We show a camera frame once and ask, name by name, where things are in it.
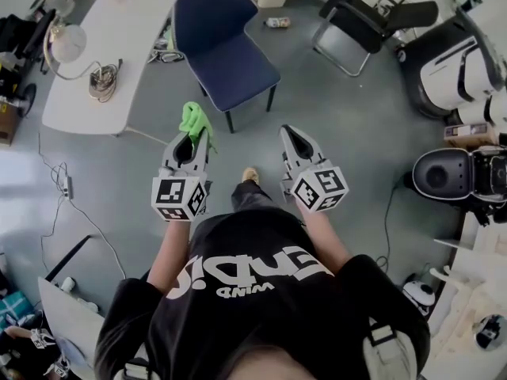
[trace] black t-shirt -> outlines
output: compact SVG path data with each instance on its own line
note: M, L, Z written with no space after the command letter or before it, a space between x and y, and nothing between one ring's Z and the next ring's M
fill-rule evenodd
M335 276L293 215L241 211L197 227L167 297L141 280L120 283L95 368L99 379L114 377L144 342L161 378L227 378L243 352L269 345L319 380L368 378L362 345L370 317L410 337L420 371L428 326L371 258L355 256Z

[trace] shoe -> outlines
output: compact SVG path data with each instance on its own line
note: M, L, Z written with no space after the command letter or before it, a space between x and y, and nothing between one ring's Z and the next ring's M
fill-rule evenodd
M259 173L257 173L257 170L255 168L246 168L243 172L243 177L241 179L241 182L244 181L254 181L255 184L259 185Z

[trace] green object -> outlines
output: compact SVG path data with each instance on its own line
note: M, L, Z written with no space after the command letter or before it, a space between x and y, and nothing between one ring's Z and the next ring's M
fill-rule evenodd
M209 134L210 147L212 147L216 152L216 148L213 143L213 127L200 105L194 101L185 103L181 118L180 131L189 133L193 148L195 148L196 143L199 142L200 132L206 128Z

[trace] gray floor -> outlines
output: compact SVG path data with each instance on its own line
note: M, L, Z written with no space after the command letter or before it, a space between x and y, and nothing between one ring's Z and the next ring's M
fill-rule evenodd
M310 48L318 26L318 5L288 0L283 9L263 10L248 32L282 74L272 112L265 113L267 93L232 112L237 133L229 134L223 114L202 97L185 62L146 67L133 104L130 124L160 139L177 133L186 101L199 102L215 128L218 154L211 153L213 180L209 215L231 211L229 196L246 166L257 166L261 184L282 202L278 182L284 172L277 135L282 124L303 129L341 167L350 193L329 213L344 243L355 253L385 254L383 216L393 183L425 151L442 145L442 125L419 116L407 101L395 57L384 49L372 57L360 78L347 78ZM266 17L288 15L288 30L263 26ZM351 47L338 52L360 60ZM41 126L52 76L33 72L36 104L19 127L13 145L0 150L0 245L14 282L39 300L36 277L46 271L40 235L51 232L59 193L37 154L37 132L50 163L67 162L74 182L74 202L101 227L116 247L128 276L141 276L156 254L165 223L150 206L151 179L158 174L163 145L140 135L69 135ZM426 262L442 265L448 249L432 241L452 235L457 212L401 189L389 216L389 276L401 283ZM60 210L55 235L44 241L49 268L95 230L69 204ZM81 293L103 310L109 308L120 280L107 245L95 237L61 274L74 277Z

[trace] white cube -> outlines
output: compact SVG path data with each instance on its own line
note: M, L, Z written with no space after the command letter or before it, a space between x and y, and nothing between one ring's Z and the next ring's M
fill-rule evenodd
M151 206L166 221L193 221L207 193L199 177L154 177Z
M291 189L309 212L335 208L348 192L349 186L339 167L304 170Z

